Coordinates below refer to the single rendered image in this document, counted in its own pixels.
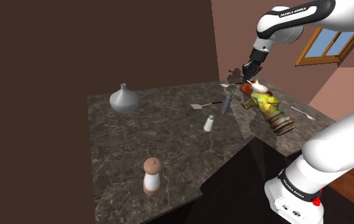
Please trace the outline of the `white bowl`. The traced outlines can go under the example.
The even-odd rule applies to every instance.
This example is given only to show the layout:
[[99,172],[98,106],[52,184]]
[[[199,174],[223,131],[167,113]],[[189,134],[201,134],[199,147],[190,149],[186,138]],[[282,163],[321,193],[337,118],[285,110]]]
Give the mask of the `white bowl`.
[[259,94],[265,94],[268,92],[268,88],[264,85],[261,85],[258,80],[255,80],[253,82],[248,81],[248,83],[251,85],[251,88],[254,92],[257,92]]

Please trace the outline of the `yellow-green colourful figure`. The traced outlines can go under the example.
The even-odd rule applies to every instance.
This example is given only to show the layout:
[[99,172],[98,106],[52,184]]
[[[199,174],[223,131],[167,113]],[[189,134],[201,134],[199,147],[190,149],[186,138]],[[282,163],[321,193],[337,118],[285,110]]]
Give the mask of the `yellow-green colourful figure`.
[[240,91],[248,97],[242,103],[243,108],[258,107],[264,119],[270,124],[270,128],[278,136],[282,136],[295,129],[294,121],[289,116],[285,116],[284,112],[279,108],[281,100],[275,97],[269,90],[265,94],[259,94],[252,90],[249,83],[244,83],[240,87]]

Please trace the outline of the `grey-blue bottle with green top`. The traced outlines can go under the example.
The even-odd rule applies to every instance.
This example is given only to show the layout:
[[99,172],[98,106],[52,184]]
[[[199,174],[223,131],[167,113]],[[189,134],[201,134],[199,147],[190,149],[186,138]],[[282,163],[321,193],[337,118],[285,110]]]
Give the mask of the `grey-blue bottle with green top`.
[[226,98],[225,100],[223,101],[223,104],[222,104],[222,109],[221,109],[221,114],[222,115],[225,115],[230,107],[230,104],[231,104],[231,101],[233,99],[233,93],[234,91],[233,90],[229,90],[226,94]]

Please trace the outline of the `small white salt shaker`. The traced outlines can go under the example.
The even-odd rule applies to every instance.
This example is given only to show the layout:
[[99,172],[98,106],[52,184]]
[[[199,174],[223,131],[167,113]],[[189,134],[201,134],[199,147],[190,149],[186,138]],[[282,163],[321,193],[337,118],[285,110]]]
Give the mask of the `small white salt shaker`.
[[214,124],[214,116],[210,115],[203,126],[203,130],[206,132],[210,132],[212,130],[213,124]]

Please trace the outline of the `dark robot stand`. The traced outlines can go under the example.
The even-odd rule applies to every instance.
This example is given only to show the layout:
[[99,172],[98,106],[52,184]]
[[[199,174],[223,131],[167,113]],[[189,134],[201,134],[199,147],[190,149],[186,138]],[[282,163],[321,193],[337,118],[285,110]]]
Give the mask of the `dark robot stand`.
[[286,157],[254,137],[202,184],[200,197],[143,224],[290,224],[271,210],[264,184],[300,154]]

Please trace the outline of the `grey round vase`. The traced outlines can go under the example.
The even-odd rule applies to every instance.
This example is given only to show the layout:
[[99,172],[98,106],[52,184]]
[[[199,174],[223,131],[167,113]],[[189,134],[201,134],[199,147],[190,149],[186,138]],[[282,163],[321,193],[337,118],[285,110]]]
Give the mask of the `grey round vase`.
[[139,105],[139,97],[135,92],[127,89],[126,83],[122,83],[120,89],[110,96],[109,103],[116,112],[129,114]]

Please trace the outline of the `wood and white pepper mill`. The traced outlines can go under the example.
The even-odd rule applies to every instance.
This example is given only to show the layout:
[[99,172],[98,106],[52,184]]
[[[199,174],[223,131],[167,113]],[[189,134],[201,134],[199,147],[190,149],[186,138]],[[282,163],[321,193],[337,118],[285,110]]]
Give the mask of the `wood and white pepper mill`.
[[158,158],[151,157],[144,162],[143,168],[145,171],[143,190],[147,195],[154,195],[160,188],[162,163]]

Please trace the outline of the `wooden frame window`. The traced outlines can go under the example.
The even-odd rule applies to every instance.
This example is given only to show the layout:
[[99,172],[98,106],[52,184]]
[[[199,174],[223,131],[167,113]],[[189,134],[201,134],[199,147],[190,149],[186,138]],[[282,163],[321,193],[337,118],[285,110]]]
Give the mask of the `wooden frame window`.
[[295,66],[340,63],[353,48],[354,32],[337,32],[318,27]]

